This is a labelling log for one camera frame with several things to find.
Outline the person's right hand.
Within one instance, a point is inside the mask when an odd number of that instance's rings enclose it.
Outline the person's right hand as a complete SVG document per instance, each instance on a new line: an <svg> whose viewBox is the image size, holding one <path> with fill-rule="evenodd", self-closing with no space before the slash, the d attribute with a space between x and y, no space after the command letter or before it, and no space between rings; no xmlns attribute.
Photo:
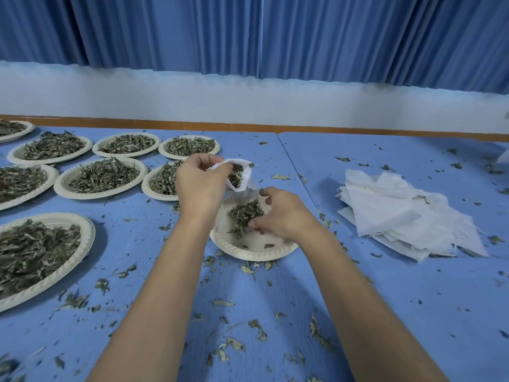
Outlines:
<svg viewBox="0 0 509 382"><path fill-rule="evenodd" d="M260 195L265 198L266 204L271 206L271 210L263 216L278 218L281 234L277 236L300 244L321 227L320 222L296 194L267 187L260 191Z"/></svg>

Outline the person's left hand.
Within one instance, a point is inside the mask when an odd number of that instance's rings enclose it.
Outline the person's left hand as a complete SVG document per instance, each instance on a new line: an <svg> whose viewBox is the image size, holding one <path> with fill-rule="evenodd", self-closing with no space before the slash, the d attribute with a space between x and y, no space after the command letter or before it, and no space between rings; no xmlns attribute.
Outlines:
<svg viewBox="0 0 509 382"><path fill-rule="evenodd" d="M208 169L222 161L213 154L197 153L178 167L175 188L182 218L213 224L225 192L217 191L217 169Z"/></svg>

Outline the white mesh filter bag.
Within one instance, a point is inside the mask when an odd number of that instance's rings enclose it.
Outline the white mesh filter bag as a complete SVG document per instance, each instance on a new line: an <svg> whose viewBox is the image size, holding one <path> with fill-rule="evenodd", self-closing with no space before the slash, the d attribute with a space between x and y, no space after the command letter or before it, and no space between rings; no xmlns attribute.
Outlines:
<svg viewBox="0 0 509 382"><path fill-rule="evenodd" d="M238 158L225 159L225 160L223 160L223 162L230 162L230 163L239 164L239 165L242 165L243 168L244 168L241 186L237 190L233 190L232 186L227 181L227 184L226 184L227 185L227 187L226 187L227 191L232 192L232 193L247 193L249 190L256 190L256 189L258 189L258 187L256 186L256 183L251 178L252 169L253 169L253 167L256 166L254 163L252 163L251 161L245 160L245 159L238 159ZM213 165L208 170L210 171L210 170L216 169L217 168L217 164Z"/></svg>

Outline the small dried green leaf heap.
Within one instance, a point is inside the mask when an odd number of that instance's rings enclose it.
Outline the small dried green leaf heap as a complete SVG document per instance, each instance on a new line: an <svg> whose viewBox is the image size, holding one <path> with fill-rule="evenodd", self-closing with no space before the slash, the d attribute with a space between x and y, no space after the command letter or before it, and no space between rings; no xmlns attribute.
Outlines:
<svg viewBox="0 0 509 382"><path fill-rule="evenodd" d="M255 229L249 226L249 223L263 215L265 215L265 212L260 204L259 197L254 197L248 202L235 205L226 214L228 225L226 232L232 235L235 241L240 241L255 231Z"/></svg>

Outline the person's left forearm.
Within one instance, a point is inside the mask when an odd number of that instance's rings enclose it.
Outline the person's left forearm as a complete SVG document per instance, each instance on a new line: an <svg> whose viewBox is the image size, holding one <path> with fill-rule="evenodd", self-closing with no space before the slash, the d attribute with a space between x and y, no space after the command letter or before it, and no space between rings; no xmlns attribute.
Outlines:
<svg viewBox="0 0 509 382"><path fill-rule="evenodd" d="M185 212L86 382L176 382L216 214Z"/></svg>

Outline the person's right forearm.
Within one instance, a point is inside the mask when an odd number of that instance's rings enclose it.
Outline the person's right forearm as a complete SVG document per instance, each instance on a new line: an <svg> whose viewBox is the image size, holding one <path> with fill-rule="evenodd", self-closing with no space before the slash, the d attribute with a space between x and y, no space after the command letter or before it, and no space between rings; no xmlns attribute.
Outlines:
<svg viewBox="0 0 509 382"><path fill-rule="evenodd" d="M321 224L300 232L305 253L356 382L450 382Z"/></svg>

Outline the dried leaves inside bag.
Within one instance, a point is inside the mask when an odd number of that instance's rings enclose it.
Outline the dried leaves inside bag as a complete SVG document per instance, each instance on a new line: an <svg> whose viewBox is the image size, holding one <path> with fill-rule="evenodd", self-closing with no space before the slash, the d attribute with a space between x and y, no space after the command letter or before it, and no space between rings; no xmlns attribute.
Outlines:
<svg viewBox="0 0 509 382"><path fill-rule="evenodd" d="M244 168L242 165L235 163L233 163L232 166L232 173L228 176L227 180L232 186L232 189L237 190L241 186Z"/></svg>

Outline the cream paper plate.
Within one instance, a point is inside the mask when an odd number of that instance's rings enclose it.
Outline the cream paper plate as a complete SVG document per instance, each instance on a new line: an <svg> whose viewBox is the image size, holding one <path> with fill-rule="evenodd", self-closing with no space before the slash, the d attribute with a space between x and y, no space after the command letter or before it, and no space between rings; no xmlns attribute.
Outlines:
<svg viewBox="0 0 509 382"><path fill-rule="evenodd" d="M213 243L226 254L251 262L274 261L295 251L298 248L296 243L270 232L264 233L256 230L240 241L235 241L232 235L226 232L228 226L226 221L227 212L233 206L248 202L254 197L260 198L260 204L265 214L271 210L271 206L267 205L265 198L259 194L247 198L229 197L224 199L216 217L215 226L210 233Z"/></svg>

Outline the blue table cloth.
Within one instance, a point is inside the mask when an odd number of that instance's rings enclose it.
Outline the blue table cloth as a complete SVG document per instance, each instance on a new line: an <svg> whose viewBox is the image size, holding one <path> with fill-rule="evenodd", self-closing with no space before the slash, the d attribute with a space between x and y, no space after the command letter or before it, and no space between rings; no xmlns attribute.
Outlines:
<svg viewBox="0 0 509 382"><path fill-rule="evenodd" d="M470 138L285 132L279 140L320 216L354 264L451 382L509 382L509 144ZM335 197L355 169L387 166L417 189L446 196L480 229L487 258L418 264L374 238L358 237Z"/></svg>
<svg viewBox="0 0 509 382"><path fill-rule="evenodd" d="M260 186L300 195L318 213L278 135L207 133L225 157L253 161ZM84 382L131 307L178 220L171 203L139 187L110 199L74 201L50 190L0 224L47 213L90 219L89 255L42 294L0 313L0 382ZM297 249L265 269L208 241L178 382L353 382L309 264Z"/></svg>

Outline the scattered dried leaf bits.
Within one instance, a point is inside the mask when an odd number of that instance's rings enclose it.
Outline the scattered dried leaf bits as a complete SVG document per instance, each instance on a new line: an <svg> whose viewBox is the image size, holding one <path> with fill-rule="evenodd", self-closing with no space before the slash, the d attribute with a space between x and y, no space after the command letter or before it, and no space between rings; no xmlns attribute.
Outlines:
<svg viewBox="0 0 509 382"><path fill-rule="evenodd" d="M451 382L509 382L509 166L500 150L451 138L341 134L222 134L225 152L260 166L260 186L300 195ZM347 169L383 167L415 188L447 197L473 218L487 258L415 263L358 237L337 211ZM82 382L111 340L166 241L172 205L140 189L74 201L53 190L0 212L0 225L49 212L90 219L96 238L84 263L19 307L0 313L0 359L23 382ZM179 382L353 382L311 268L301 250L272 264L221 254L212 241L180 366Z"/></svg>

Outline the set of cream leaf-filled plates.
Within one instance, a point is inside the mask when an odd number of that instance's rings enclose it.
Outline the set of cream leaf-filled plates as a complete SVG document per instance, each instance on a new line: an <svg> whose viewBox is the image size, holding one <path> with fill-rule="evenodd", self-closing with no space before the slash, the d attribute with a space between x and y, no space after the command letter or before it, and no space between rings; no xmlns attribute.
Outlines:
<svg viewBox="0 0 509 382"><path fill-rule="evenodd" d="M176 201L176 162L152 172L136 157L155 151L177 161L153 134L126 133L96 142L64 130L42 132L7 155L0 166L0 212L13 209L51 188L65 199L91 201L126 192L142 183L154 199ZM96 230L78 214L53 212L0 225L0 313L52 288L88 255Z"/></svg>

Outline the stack of white filter bags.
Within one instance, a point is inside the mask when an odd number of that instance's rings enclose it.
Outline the stack of white filter bags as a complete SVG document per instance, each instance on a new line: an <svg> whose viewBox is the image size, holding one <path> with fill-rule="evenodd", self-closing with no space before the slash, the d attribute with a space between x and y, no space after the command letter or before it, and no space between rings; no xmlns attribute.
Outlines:
<svg viewBox="0 0 509 382"><path fill-rule="evenodd" d="M475 258L489 256L472 217L451 207L446 196L417 189L387 171L370 176L347 169L345 178L336 197L346 207L337 212L359 237L374 238L417 263L456 257L457 250Z"/></svg>

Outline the blue pleated curtain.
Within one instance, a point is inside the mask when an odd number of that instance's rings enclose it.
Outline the blue pleated curtain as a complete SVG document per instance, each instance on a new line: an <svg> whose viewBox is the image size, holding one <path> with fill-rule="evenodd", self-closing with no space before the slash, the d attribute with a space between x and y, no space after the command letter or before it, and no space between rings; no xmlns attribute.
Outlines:
<svg viewBox="0 0 509 382"><path fill-rule="evenodd" d="M509 94L509 0L263 0L260 78Z"/></svg>
<svg viewBox="0 0 509 382"><path fill-rule="evenodd" d="M0 0L0 60L260 77L263 0Z"/></svg>

